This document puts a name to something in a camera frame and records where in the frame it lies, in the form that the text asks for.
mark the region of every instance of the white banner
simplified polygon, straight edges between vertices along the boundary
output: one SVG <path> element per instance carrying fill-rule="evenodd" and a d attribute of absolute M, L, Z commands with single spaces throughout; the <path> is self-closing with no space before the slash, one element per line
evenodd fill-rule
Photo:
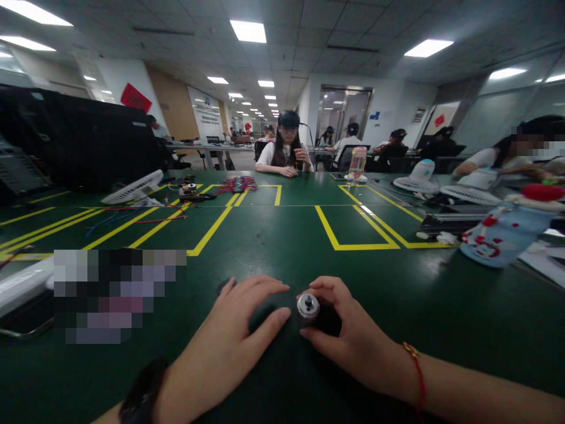
<path fill-rule="evenodd" d="M 200 140 L 206 143 L 206 137 L 219 137 L 224 141 L 220 106 L 214 97 L 210 97 L 195 88 L 188 87 L 188 95 L 192 102 L 192 110 L 196 118 Z"/>

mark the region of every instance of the plastic bottle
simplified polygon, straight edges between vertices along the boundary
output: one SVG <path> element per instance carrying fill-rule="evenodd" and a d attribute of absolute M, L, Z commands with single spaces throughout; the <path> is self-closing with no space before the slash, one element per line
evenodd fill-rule
<path fill-rule="evenodd" d="M 565 210 L 556 202 L 564 195 L 560 187 L 528 185 L 522 194 L 506 197 L 479 225 L 466 231 L 459 249 L 483 265 L 505 267 L 549 228 L 555 215 Z"/>
<path fill-rule="evenodd" d="M 347 184 L 364 183 L 367 181 L 367 178 L 363 176 L 365 162 L 367 162 L 367 147 L 354 147 L 351 165 L 349 165 L 349 172 L 347 173 Z"/>

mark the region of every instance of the ceiling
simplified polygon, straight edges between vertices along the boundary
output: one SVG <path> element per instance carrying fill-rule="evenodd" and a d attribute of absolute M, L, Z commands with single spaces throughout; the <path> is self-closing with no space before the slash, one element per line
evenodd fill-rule
<path fill-rule="evenodd" d="M 272 117 L 294 108 L 312 72 L 442 84 L 501 68 L 565 43 L 561 0 L 32 0 L 74 27 L 41 25 L 0 8 L 2 32 L 57 49 L 42 56 L 143 59 L 232 111 Z M 266 44 L 240 42 L 230 19 L 262 22 Z M 132 27 L 193 32 L 144 34 Z M 426 38 L 455 43 L 429 58 L 404 53 Z M 328 48 L 329 45 L 378 52 Z M 224 77 L 229 85 L 206 77 Z M 257 80 L 274 81 L 263 88 Z M 267 101 L 265 94 L 277 96 Z"/>

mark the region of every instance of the white desk fan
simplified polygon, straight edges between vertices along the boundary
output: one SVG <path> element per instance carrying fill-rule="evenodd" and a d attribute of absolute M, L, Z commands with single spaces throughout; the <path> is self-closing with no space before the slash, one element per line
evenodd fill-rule
<path fill-rule="evenodd" d="M 163 178 L 163 171 L 157 170 L 124 188 L 120 188 L 115 193 L 104 197 L 101 201 L 106 204 L 119 204 L 127 201 L 141 200 L 147 195 L 159 190 L 159 182 Z"/>
<path fill-rule="evenodd" d="M 485 206 L 495 206 L 502 202 L 488 190 L 493 186 L 498 174 L 491 168 L 481 168 L 461 178 L 457 185 L 446 185 L 440 189 L 443 194 Z"/>
<path fill-rule="evenodd" d="M 408 177 L 397 178 L 393 181 L 393 184 L 408 191 L 437 193 L 440 186 L 430 181 L 434 169 L 436 169 L 434 161 L 423 159 L 416 164 L 414 170 Z"/>

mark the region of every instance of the sign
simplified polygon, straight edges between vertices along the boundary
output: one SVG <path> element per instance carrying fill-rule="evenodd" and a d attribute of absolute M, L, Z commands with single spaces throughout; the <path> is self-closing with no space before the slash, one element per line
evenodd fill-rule
<path fill-rule="evenodd" d="M 420 122 L 422 122 L 422 119 L 424 118 L 424 115 L 426 114 L 426 108 L 420 107 L 418 109 L 416 109 L 416 115 L 414 115 L 414 119 L 412 119 L 412 123 L 413 124 L 419 124 Z"/>
<path fill-rule="evenodd" d="M 446 116 L 445 114 L 441 114 L 437 117 L 437 119 L 434 121 L 436 128 L 441 126 L 444 122 L 446 121 Z"/>
<path fill-rule="evenodd" d="M 149 112 L 149 109 L 151 109 L 151 105 L 153 104 L 151 100 L 136 90 L 130 83 L 127 83 L 125 86 L 120 101 L 126 106 L 143 109 L 145 113 Z"/>
<path fill-rule="evenodd" d="M 200 139 L 206 140 L 206 137 L 219 137 L 223 141 L 224 130 L 222 129 L 222 118 L 220 117 L 218 101 L 192 87 L 188 87 L 188 95 L 192 102 L 192 110 L 196 118 Z"/>

